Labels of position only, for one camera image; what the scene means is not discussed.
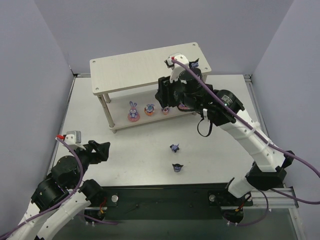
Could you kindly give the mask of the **black-hat striped bunny toy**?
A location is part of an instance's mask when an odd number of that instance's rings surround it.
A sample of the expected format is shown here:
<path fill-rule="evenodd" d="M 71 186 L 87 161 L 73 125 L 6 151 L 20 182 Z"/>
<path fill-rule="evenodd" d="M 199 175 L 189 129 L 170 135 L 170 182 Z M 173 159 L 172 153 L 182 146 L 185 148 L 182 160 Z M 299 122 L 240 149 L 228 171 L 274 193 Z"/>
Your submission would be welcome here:
<path fill-rule="evenodd" d="M 197 58 L 196 60 L 194 61 L 190 61 L 188 66 L 190 69 L 194 69 L 194 68 L 198 68 L 199 67 L 199 58 Z"/>
<path fill-rule="evenodd" d="M 175 173 L 179 173 L 182 170 L 183 165 L 176 163 L 176 164 L 172 164 L 172 167 Z"/>

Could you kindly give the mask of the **bunny holding strawberry cake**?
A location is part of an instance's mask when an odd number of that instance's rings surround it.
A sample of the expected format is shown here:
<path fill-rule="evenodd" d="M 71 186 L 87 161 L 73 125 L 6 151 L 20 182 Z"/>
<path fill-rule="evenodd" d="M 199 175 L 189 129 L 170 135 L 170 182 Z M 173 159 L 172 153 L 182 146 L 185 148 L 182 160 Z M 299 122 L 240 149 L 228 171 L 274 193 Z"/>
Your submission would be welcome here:
<path fill-rule="evenodd" d="M 165 108 L 162 108 L 161 111 L 162 111 L 162 113 L 164 115 L 167 115 L 170 112 L 170 108 L 169 107 L 165 107 Z"/>

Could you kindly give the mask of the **sitting bunny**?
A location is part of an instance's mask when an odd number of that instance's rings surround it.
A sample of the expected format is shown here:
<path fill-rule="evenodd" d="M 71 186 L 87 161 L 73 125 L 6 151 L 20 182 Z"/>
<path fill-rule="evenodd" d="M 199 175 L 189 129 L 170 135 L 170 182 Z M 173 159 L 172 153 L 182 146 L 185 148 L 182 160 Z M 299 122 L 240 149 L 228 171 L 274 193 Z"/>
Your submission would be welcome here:
<path fill-rule="evenodd" d="M 130 104 L 130 110 L 127 115 L 127 118 L 130 122 L 135 123 L 140 119 L 140 114 L 136 108 L 137 103 L 130 101 L 129 104 Z"/>

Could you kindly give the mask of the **purple bunny black bow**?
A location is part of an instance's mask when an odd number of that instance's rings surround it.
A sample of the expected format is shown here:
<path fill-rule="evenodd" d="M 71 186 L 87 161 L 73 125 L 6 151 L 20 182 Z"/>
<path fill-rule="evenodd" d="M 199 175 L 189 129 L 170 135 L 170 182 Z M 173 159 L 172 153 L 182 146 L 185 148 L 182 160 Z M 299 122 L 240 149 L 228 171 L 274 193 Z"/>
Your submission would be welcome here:
<path fill-rule="evenodd" d="M 174 152 L 174 153 L 176 153 L 177 151 L 179 151 L 180 150 L 180 148 L 179 148 L 179 144 L 172 144 L 172 145 L 170 145 L 170 149 Z"/>

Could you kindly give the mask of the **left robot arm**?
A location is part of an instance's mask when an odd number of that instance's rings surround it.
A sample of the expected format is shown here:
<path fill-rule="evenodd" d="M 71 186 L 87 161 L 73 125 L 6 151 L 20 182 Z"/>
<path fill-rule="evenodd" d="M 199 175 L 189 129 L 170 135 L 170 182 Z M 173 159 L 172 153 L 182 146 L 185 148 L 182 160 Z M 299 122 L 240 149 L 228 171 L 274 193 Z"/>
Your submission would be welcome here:
<path fill-rule="evenodd" d="M 103 188 L 94 180 L 83 180 L 90 165 L 106 162 L 110 142 L 87 144 L 56 140 L 68 149 L 51 172 L 36 187 L 20 223 L 1 235 L 2 240 L 51 240 L 57 232 L 90 205 L 102 205 Z"/>

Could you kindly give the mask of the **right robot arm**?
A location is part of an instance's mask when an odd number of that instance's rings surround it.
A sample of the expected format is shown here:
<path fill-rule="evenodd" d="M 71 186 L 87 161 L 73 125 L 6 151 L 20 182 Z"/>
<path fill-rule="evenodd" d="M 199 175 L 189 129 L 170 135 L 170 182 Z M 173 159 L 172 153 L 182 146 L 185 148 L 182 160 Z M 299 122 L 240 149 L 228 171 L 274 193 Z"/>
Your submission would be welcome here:
<path fill-rule="evenodd" d="M 283 183 L 287 175 L 285 169 L 293 158 L 271 147 L 273 142 L 231 91 L 218 90 L 207 83 L 201 85 L 184 70 L 176 81 L 168 76 L 159 78 L 155 98 L 163 108 L 184 105 L 187 111 L 200 114 L 202 120 L 230 134 L 252 157 L 249 172 L 241 179 L 232 180 L 227 187 L 235 198 L 253 189 L 266 191 Z"/>

